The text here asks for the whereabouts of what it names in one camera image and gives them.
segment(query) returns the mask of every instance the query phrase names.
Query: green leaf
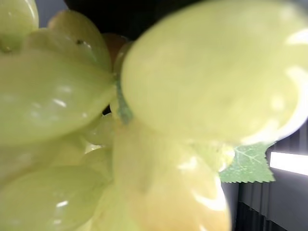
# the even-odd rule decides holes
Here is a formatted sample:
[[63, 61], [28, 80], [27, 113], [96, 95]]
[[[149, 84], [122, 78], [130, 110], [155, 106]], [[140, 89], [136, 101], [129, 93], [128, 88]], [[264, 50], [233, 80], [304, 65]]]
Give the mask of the green leaf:
[[235, 148], [233, 163], [220, 173], [222, 182], [275, 181], [265, 158], [265, 151], [273, 143], [256, 143]]
[[119, 110], [117, 113], [120, 116], [122, 123], [128, 124], [130, 120], [133, 118], [133, 113], [131, 112], [130, 108], [128, 107], [124, 99], [120, 80], [116, 82], [116, 93], [119, 101]]

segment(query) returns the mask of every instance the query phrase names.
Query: grape cluster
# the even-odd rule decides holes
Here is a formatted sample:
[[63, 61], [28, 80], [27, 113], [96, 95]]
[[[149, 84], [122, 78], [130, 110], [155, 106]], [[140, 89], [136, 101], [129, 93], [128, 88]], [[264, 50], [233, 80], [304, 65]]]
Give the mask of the grape cluster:
[[307, 118], [307, 24], [285, 2], [201, 2], [135, 42], [70, 10], [39, 28], [34, 0], [0, 18], [1, 231], [229, 231], [234, 147]]

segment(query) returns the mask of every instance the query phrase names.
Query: artificial leaf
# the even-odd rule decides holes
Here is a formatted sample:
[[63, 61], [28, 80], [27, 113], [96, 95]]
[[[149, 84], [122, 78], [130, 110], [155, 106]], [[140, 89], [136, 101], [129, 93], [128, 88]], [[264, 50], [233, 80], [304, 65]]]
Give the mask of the artificial leaf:
[[275, 181], [265, 158], [265, 151], [273, 143], [256, 143], [235, 148], [233, 163], [220, 173], [222, 182]]

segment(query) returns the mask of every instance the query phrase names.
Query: green grape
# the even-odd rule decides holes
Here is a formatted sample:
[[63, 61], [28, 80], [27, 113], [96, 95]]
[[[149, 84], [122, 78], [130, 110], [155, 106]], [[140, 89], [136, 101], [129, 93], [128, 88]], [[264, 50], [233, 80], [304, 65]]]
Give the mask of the green grape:
[[121, 70], [123, 66], [123, 61], [131, 48], [133, 42], [129, 42], [125, 44], [118, 52], [116, 59], [115, 59], [115, 64], [114, 64], [114, 76], [116, 79], [120, 79], [121, 76]]
[[202, 1], [134, 42], [123, 63], [123, 95], [139, 120], [181, 139], [275, 139], [299, 110], [295, 80], [307, 86], [306, 28], [284, 1]]
[[91, 218], [103, 187], [86, 167], [27, 174], [0, 191], [0, 230], [73, 231]]
[[75, 231], [90, 231], [92, 226], [92, 219], [90, 219], [86, 224], [83, 226], [79, 227]]
[[223, 143], [193, 143], [192, 148], [214, 172], [226, 169], [235, 156], [234, 147]]
[[140, 231], [113, 184], [103, 191], [92, 219], [91, 231]]
[[70, 37], [46, 28], [32, 32], [25, 39], [23, 48], [55, 51], [82, 62], [96, 62], [91, 47], [77, 44]]
[[18, 49], [27, 34], [38, 29], [38, 18], [34, 0], [1, 0], [0, 50]]
[[114, 119], [120, 119], [120, 117], [118, 115], [118, 110], [119, 110], [119, 101], [118, 101], [117, 97], [114, 97], [114, 99], [111, 100], [111, 102], [110, 102], [110, 111], [111, 111], [111, 115]]
[[114, 66], [115, 60], [123, 48], [125, 44], [128, 42], [127, 38], [113, 34], [113, 33], [104, 33], [102, 34], [104, 41], [106, 43], [106, 46], [109, 50], [110, 60], [112, 66]]
[[61, 140], [0, 147], [0, 188], [22, 174], [48, 166], [59, 152]]
[[76, 42], [85, 42], [92, 48], [97, 63], [111, 71], [109, 51], [103, 36], [86, 16], [72, 10], [61, 11], [48, 22], [48, 28], [59, 31]]
[[86, 150], [85, 142], [77, 135], [64, 139], [60, 151], [53, 160], [51, 166], [74, 166], [79, 165]]
[[229, 231], [219, 176], [189, 145], [136, 119], [116, 129], [114, 175], [133, 218], [147, 231]]
[[95, 145], [103, 147], [112, 147], [114, 139], [114, 119], [111, 113], [103, 115], [99, 118], [99, 122], [95, 121], [95, 126], [89, 126], [84, 132], [85, 139]]
[[112, 173], [112, 149], [99, 148], [83, 156], [81, 165], [92, 168], [100, 172], [104, 182], [110, 183], [113, 180]]
[[48, 51], [0, 61], [0, 145], [56, 138], [84, 127], [115, 96], [110, 73]]

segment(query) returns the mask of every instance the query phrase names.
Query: light strip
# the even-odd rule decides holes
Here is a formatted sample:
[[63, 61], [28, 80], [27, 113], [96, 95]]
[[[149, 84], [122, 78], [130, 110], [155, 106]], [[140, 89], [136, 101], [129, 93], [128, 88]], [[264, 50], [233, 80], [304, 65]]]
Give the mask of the light strip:
[[308, 176], [308, 155], [271, 152], [269, 166]]

